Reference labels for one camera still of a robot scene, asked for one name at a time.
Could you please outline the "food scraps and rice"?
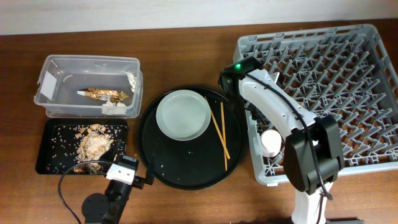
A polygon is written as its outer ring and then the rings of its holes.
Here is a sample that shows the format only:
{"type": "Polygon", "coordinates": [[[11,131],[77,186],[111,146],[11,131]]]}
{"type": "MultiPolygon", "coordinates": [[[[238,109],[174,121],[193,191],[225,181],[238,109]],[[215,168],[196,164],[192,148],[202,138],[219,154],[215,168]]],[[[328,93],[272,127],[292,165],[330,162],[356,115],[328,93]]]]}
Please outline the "food scraps and rice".
{"type": "Polygon", "coordinates": [[[107,134],[108,128],[101,124],[91,124],[79,127],[75,138],[79,140],[76,150],[77,163],[98,161],[100,157],[110,150],[114,138],[107,134]]]}

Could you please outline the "wooden chopstick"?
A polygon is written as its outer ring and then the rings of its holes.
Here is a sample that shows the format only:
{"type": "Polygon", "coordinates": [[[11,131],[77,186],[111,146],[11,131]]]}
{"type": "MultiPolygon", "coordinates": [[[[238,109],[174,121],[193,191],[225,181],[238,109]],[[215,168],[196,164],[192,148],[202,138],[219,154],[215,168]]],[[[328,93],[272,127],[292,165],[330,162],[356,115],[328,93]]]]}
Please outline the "wooden chopstick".
{"type": "MultiPolygon", "coordinates": [[[[225,122],[224,122],[224,104],[223,102],[220,103],[220,110],[221,110],[221,127],[222,127],[222,137],[223,137],[223,141],[225,143],[226,146],[226,131],[225,131],[225,122]]],[[[225,171],[228,170],[228,158],[227,158],[227,154],[224,152],[224,168],[225,171]]]]}
{"type": "Polygon", "coordinates": [[[226,143],[225,143],[225,141],[224,141],[224,139],[223,139],[223,136],[222,136],[222,134],[221,134],[221,131],[220,131],[219,127],[218,127],[218,124],[217,124],[217,122],[216,122],[216,119],[215,119],[215,116],[214,116],[214,114],[213,114],[213,111],[210,110],[210,112],[211,112],[211,118],[212,118],[213,124],[215,125],[216,132],[217,132],[217,134],[218,134],[218,137],[219,137],[219,139],[220,139],[221,145],[222,145],[222,147],[223,147],[224,159],[227,161],[228,159],[230,159],[230,155],[229,155],[228,149],[227,149],[227,147],[226,147],[226,143]]]}

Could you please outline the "white napkin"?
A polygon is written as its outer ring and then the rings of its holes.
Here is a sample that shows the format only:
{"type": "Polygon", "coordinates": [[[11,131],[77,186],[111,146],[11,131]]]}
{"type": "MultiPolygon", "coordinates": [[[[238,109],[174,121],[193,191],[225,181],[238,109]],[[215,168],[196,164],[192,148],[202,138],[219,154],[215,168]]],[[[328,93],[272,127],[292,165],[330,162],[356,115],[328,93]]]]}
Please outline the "white napkin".
{"type": "MultiPolygon", "coordinates": [[[[135,76],[135,74],[133,74],[130,71],[124,73],[126,74],[129,84],[131,86],[131,91],[134,93],[137,83],[137,77],[135,76]]],[[[107,101],[105,104],[103,104],[102,108],[102,113],[105,115],[118,115],[118,114],[124,115],[126,114],[126,111],[127,111],[127,106],[121,102],[116,103],[116,102],[107,101]]]]}

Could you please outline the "grey round plate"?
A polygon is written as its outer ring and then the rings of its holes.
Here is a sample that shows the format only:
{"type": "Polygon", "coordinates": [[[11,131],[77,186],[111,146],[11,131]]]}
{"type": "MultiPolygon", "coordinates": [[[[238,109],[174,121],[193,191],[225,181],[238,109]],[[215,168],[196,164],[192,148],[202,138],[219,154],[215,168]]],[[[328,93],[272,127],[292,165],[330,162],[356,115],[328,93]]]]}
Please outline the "grey round plate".
{"type": "Polygon", "coordinates": [[[189,141],[205,132],[210,123],[211,109],[201,94],[192,90],[176,90],[161,99],[155,118],[167,137],[189,141]]]}

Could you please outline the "brown snack wrapper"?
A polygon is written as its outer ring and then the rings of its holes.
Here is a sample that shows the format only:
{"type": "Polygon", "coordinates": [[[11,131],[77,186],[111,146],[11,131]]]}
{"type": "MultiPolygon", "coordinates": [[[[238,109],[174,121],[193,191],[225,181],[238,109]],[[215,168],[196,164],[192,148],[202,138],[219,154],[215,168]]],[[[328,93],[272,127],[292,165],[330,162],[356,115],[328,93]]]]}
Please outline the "brown snack wrapper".
{"type": "Polygon", "coordinates": [[[119,102],[127,99],[129,96],[123,91],[117,90],[105,90],[98,88],[87,88],[84,90],[78,90],[78,95],[89,97],[95,100],[119,102]]]}

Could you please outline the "pink cup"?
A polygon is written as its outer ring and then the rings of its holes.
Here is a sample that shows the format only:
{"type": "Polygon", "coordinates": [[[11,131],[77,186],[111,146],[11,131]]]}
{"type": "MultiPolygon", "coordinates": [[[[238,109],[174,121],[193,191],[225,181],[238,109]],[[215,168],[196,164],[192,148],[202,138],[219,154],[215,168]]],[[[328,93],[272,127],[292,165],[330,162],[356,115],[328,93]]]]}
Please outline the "pink cup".
{"type": "Polygon", "coordinates": [[[261,134],[264,157],[275,157],[281,150],[282,137],[278,131],[270,129],[261,134]]]}

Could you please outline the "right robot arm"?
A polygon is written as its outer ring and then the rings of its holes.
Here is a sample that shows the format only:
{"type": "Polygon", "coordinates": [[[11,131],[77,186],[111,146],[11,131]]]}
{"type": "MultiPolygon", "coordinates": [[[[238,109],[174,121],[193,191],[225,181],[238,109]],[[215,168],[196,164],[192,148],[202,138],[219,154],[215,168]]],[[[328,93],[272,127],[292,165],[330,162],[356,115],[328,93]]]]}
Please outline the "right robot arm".
{"type": "Polygon", "coordinates": [[[327,223],[326,202],[344,166],[340,128],[331,115],[305,109],[280,87],[279,74],[269,73],[254,57],[220,73],[220,88],[238,105],[260,111],[285,141],[284,172],[295,187],[292,223],[327,223]]]}

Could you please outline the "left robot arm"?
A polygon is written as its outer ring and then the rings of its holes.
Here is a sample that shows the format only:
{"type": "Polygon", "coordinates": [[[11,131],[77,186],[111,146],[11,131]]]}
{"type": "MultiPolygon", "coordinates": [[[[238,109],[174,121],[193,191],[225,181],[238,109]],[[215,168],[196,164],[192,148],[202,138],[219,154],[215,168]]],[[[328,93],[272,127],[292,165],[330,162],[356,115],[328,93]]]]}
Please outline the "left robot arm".
{"type": "Polygon", "coordinates": [[[89,195],[81,206],[85,223],[118,223],[132,189],[143,189],[154,183],[155,158],[149,162],[145,177],[136,175],[139,161],[129,156],[116,156],[121,143],[106,151],[99,160],[106,164],[105,177],[110,180],[103,194],[89,195]]]}

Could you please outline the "grey dishwasher rack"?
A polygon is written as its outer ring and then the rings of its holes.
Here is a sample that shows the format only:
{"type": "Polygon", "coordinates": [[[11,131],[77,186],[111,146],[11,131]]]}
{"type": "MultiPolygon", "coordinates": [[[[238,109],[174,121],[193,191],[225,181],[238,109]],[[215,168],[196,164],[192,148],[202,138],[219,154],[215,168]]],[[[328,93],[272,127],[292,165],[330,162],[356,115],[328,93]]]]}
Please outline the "grey dishwasher rack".
{"type": "Polygon", "coordinates": [[[233,60],[251,56],[306,109],[335,118],[343,175],[397,168],[397,74],[373,25],[240,37],[233,60]]]}

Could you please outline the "black rectangular tray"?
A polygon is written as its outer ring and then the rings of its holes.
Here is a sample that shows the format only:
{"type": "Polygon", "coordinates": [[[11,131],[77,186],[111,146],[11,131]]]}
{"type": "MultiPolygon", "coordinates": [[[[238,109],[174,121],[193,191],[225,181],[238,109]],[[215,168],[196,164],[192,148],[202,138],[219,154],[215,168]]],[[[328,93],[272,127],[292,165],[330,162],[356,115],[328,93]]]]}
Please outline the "black rectangular tray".
{"type": "Polygon", "coordinates": [[[70,167],[79,163],[77,150],[83,137],[88,133],[81,132],[98,124],[114,140],[111,148],[115,149],[115,157],[126,152],[128,127],[123,119],[83,119],[83,118],[52,118],[44,127],[39,153],[35,165],[38,174],[62,174],[70,167]]]}

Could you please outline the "round black serving tray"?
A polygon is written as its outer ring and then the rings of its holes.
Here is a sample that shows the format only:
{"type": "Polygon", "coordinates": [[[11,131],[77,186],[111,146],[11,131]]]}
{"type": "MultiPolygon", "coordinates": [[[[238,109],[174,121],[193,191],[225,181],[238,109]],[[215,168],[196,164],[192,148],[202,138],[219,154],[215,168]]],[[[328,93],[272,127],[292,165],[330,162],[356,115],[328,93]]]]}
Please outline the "round black serving tray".
{"type": "Polygon", "coordinates": [[[223,102],[226,147],[230,155],[228,170],[224,168],[224,151],[212,119],[201,136],[189,141],[171,139],[160,130],[155,111],[165,93],[158,96],[141,117],[137,151],[146,167],[155,158],[154,177],[165,185],[175,189],[200,190],[221,182],[235,170],[244,155],[248,132],[241,110],[230,105],[223,93],[207,86],[188,86],[187,89],[207,98],[221,134],[220,103],[223,102]]]}

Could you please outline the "clear plastic bin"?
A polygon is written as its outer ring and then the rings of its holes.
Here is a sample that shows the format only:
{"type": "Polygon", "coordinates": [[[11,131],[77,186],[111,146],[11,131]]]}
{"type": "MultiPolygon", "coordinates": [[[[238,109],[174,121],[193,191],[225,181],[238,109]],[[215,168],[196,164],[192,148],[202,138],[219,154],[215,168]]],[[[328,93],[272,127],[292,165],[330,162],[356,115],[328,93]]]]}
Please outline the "clear plastic bin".
{"type": "Polygon", "coordinates": [[[95,55],[49,55],[43,64],[34,103],[46,109],[50,118],[136,118],[139,116],[143,92],[140,61],[131,57],[95,55]],[[135,92],[124,72],[137,77],[135,92]],[[105,115],[103,104],[77,94],[78,90],[98,88],[123,91],[126,114],[105,115]]]}

